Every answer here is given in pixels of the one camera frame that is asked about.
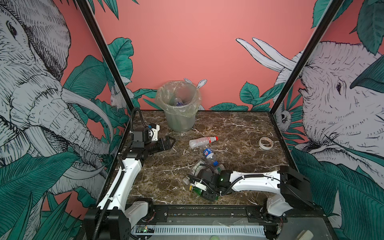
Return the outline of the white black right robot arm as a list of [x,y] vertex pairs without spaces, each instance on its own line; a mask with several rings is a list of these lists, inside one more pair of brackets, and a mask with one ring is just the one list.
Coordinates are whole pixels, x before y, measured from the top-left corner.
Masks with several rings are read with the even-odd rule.
[[235,192],[256,191],[273,194],[264,204],[264,215],[281,217],[287,211],[315,209],[310,180],[290,168],[280,166],[278,171],[267,173],[241,173],[222,170],[216,173],[208,165],[201,164],[193,175],[187,175],[191,187],[201,191],[206,200],[215,201]]

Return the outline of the clear bottle blue label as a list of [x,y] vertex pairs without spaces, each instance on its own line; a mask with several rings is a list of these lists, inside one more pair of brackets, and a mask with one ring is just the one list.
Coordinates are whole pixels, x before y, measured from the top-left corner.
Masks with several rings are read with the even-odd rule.
[[184,106],[184,102],[180,98],[174,98],[172,101],[172,105],[175,107],[181,107],[181,106]]

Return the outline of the green bottle yellow cap front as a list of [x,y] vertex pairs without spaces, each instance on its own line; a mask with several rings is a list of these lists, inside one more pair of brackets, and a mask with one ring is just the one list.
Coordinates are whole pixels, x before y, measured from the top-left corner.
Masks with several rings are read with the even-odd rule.
[[189,190],[190,190],[190,192],[193,192],[193,193],[197,194],[198,196],[201,196],[203,193],[202,189],[195,187],[193,185],[190,185]]

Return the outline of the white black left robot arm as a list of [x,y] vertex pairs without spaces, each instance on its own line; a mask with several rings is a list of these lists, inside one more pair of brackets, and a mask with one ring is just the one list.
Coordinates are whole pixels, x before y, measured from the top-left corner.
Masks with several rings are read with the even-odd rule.
[[150,220],[155,210],[149,198],[135,201],[129,208],[127,199],[144,160],[155,153],[173,148],[176,139],[165,136],[150,143],[131,141],[125,152],[118,154],[120,169],[110,189],[96,207],[88,209],[83,220],[88,240],[128,240],[140,220]]

